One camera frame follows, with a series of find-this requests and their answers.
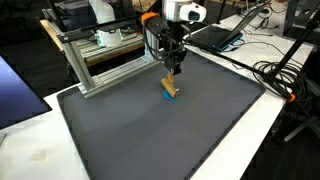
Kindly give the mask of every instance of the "black cable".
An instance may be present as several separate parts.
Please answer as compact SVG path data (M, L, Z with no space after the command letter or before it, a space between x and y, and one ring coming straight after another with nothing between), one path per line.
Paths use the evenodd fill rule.
M186 42L182 42L182 43L176 42L174 39L172 39L170 37L170 35L168 33L163 33L162 35L163 35L162 36L162 40L159 43L162 42L163 51L159 51L159 50L153 49L150 46L149 41L148 41L148 37L147 37L147 30L146 30L146 28L143 28L143 38L145 40L146 46L147 46L151 56L157 61L165 61L165 60L167 60L168 58L170 58L172 56L172 53L180 51L181 49L183 49L184 45L186 44ZM178 44L179 47L177 47L176 49L173 49L173 43ZM158 58L154 53L162 54L165 57Z
M261 23L255 28L255 30L266 29L266 28L268 28L268 25L269 25L269 17L263 18Z
M274 47L277 51L279 51L282 55L285 55L285 53L283 53L277 46L273 45L273 44L270 44L270 43L267 43L267 42L246 42L244 43L243 45L247 45L247 44L265 44L265 45L268 45L268 46L272 46ZM301 64L300 62L298 62L297 60L291 58L292 61L298 63L299 65L303 66L303 64Z
M266 17L262 17L260 14L258 14L258 16L260 17L260 18L262 18L262 19L265 19L265 18L270 18L271 16L272 16L272 14L273 14L273 11L271 10L271 11L269 11L270 12L270 14L268 15L268 16L266 16Z
M283 13L283 12L287 11L287 9L284 9L284 10L282 10L282 11L275 11L275 10L272 8L271 5L269 5L269 8L271 9L272 12L274 12L274 13L276 13L276 14Z
M272 34L262 34L262 33L252 33L249 30L245 30L243 29L243 31L248 34L248 35L252 35L252 36L273 36Z
M274 27L256 27L256 26L253 26L253 25L251 25L251 24L248 24L249 26L251 26L252 28L254 28L255 30L257 30L257 29L259 29L259 28L261 28L261 29L277 29L277 28L279 28L279 25L275 25Z
M211 52L203 49L200 49L200 51L212 54ZM286 99L287 102L289 102L288 104L296 109L297 112L309 115L312 97L306 83L307 77L304 73L300 72L302 67L299 67L296 64L287 63L285 67L281 69L278 76L275 77L269 72L272 72L272 70L277 68L278 64L279 62L259 61L253 65L253 68L258 71L251 70L249 68L248 70L252 71L253 76L260 84L275 95Z
M139 0L139 3L140 3L140 12L142 13L142 3L141 3L141 0Z

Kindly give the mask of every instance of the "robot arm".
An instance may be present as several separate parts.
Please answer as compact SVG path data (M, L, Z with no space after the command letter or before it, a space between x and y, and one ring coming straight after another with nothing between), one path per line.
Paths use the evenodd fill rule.
M89 4L96 15L97 24L115 20L113 8L105 0L89 0ZM108 32L97 30L95 37L100 47L118 46L122 42L119 29Z
M162 17L156 13L146 13L141 17L144 27L144 39L154 59L163 61L169 73L161 79L168 99L176 98L178 90L174 87L174 75L181 73L180 63L187 51L183 48L184 24L186 21L201 22L205 19L207 10L193 3L192 0L163 0ZM150 31L163 45L159 52L148 45L146 30Z

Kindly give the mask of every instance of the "gray foam pad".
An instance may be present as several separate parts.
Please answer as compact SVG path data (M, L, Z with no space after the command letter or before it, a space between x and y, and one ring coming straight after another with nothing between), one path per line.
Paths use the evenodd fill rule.
M58 96L85 167L97 180L177 180L203 160L265 89L188 53L168 101L162 64L90 99L78 89Z

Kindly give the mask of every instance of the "laptop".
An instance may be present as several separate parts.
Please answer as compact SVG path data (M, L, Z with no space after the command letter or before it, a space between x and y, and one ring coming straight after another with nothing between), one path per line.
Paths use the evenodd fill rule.
M270 1L267 1L251 10L237 25L237 27L233 29L233 31L219 28L217 26L208 26L207 28L193 34L187 41L191 45L200 48L223 52L230 44L243 36L241 31L266 7L269 2Z

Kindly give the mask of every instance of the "metal rod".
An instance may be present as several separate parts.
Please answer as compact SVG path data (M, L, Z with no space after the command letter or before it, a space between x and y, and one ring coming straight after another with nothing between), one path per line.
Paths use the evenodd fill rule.
M242 68L245 68L245 69L247 69L247 70L249 70L249 71L251 71L251 72L253 72L253 73L259 74L262 78L264 78L264 77L267 75L267 73L265 73L265 72L263 72L263 71L260 71L260 70L258 70L258 69L255 69L255 68L251 67L251 66L248 66L248 65L243 64L243 63L241 63L241 62L239 62L239 61L236 61L236 60L234 60L234 59L232 59L232 58L229 58L229 57L227 57L227 56L224 56L224 55L222 55L222 54L220 54L220 53L218 53L218 52L216 52L216 51L214 51L214 50L210 50L210 49L205 49L205 50L208 51L208 52L210 52L211 54L217 56L217 57L220 57L220 58L222 58L222 59L224 59L224 60L227 60L227 61L229 61L229 62L231 62L231 63L233 63L233 64L235 64L235 65L238 65L238 66L240 66L240 67L242 67ZM282 81L282 80L280 80L280 79L278 79L278 78L276 79L276 81L277 81L278 83L282 84L282 85L285 85L285 86L287 86L287 87L291 87L291 84L288 83L288 82Z
M221 8L220 8L220 12L219 12L219 15L218 15L218 18L217 18L217 24L220 24L221 16L222 16L222 13L223 13L223 10L224 10L224 6L226 5L226 2L227 2L227 0L223 0L223 2L222 2Z
M76 42L62 44L66 57L87 91L95 87Z
M296 42L292 45L289 51L285 54L282 60L279 62L277 68L273 71L270 71L273 76L276 76L281 69L288 63L288 61L292 58L292 56L297 52L303 42L308 38L308 36L312 33L314 29L316 29L320 24L320 11L318 11L311 21L308 22L306 29L302 32Z

